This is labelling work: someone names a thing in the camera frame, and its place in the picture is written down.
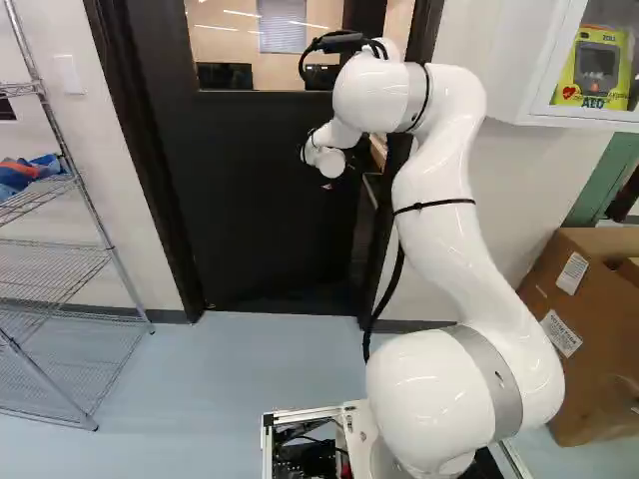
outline blue cloth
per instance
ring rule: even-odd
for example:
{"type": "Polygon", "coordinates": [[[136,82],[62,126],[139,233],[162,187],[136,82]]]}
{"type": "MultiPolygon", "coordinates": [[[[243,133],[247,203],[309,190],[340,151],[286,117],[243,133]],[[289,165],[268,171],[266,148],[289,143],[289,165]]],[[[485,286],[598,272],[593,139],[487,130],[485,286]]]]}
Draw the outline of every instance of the blue cloth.
{"type": "Polygon", "coordinates": [[[63,172],[56,155],[45,155],[27,162],[10,158],[0,162],[0,203],[22,192],[31,183],[63,172]]]}

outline red heart logo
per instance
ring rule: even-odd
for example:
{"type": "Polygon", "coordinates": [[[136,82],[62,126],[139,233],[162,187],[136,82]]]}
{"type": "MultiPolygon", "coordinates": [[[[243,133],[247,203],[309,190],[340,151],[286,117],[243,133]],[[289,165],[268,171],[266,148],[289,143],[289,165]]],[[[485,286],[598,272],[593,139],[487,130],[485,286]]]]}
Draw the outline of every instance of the red heart logo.
{"type": "Polygon", "coordinates": [[[570,97],[572,97],[575,93],[577,92],[577,89],[575,87],[565,87],[563,89],[563,98],[564,100],[568,100],[570,97]]]}

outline defibrillator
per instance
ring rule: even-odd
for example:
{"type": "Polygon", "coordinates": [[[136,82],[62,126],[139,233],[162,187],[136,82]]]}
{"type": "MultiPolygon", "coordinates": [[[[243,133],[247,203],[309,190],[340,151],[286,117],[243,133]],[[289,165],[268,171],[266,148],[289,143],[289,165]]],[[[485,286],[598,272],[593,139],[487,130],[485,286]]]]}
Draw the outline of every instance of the defibrillator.
{"type": "Polygon", "coordinates": [[[599,25],[579,28],[551,104],[627,110],[629,37],[624,30],[599,25]]]}

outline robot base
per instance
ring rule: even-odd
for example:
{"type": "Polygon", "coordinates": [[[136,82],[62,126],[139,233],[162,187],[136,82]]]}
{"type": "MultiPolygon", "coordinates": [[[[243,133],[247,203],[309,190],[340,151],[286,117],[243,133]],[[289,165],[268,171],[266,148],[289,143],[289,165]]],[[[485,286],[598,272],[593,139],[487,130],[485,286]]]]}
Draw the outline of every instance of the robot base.
{"type": "MultiPolygon", "coordinates": [[[[378,437],[377,427],[366,400],[345,402],[338,407],[276,411],[265,414],[262,421],[262,478],[280,479],[276,451],[296,437],[306,435],[327,424],[333,424],[334,447],[345,450],[334,455],[334,475],[344,479],[413,479],[392,456],[378,437]]],[[[296,472],[291,477],[306,477],[296,472]]],[[[461,476],[430,475],[427,479],[486,478],[503,479],[487,449],[477,452],[476,461],[461,476]]]]}

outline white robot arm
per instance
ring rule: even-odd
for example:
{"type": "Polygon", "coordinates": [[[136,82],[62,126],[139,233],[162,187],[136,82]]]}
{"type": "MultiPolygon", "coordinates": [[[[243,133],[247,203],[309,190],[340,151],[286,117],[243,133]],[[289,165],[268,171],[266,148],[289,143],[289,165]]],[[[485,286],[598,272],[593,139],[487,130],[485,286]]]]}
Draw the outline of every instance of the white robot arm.
{"type": "Polygon", "coordinates": [[[495,267],[468,183],[468,152],[485,114],[469,71],[388,60],[364,47],[335,82],[334,118],[313,132],[303,159],[328,177],[338,149],[362,132],[408,132],[418,148],[395,177],[392,204],[408,262],[447,291],[463,320],[390,340],[366,367],[380,436],[415,478],[463,472],[474,451],[540,426],[558,411],[564,378],[538,322],[495,267]]]}

